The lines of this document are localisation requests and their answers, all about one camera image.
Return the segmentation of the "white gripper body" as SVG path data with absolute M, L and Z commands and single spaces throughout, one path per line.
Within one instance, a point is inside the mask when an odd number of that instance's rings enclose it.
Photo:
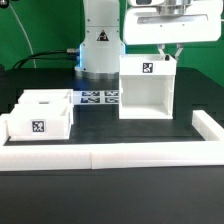
M 127 45 L 217 41 L 223 0 L 127 0 Z

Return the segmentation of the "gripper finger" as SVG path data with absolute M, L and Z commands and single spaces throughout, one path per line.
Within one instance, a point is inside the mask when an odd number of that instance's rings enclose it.
M 176 44 L 176 52 L 175 52 L 175 54 L 174 54 L 174 58 L 175 58 L 175 60 L 178 61 L 179 56 L 180 56 L 180 54 L 182 53 L 183 49 L 184 49 L 184 44 L 183 44 L 183 43 L 177 43 L 177 44 Z
M 157 45 L 157 49 L 158 49 L 160 55 L 161 55 L 162 57 L 165 57 L 165 55 L 166 55 L 165 52 L 164 52 L 165 45 L 164 45 L 164 44 L 158 44 L 158 45 Z

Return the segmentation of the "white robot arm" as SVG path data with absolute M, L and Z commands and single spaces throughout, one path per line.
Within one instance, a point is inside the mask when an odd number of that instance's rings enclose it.
M 83 0 L 79 76 L 173 75 L 185 43 L 216 41 L 223 0 Z

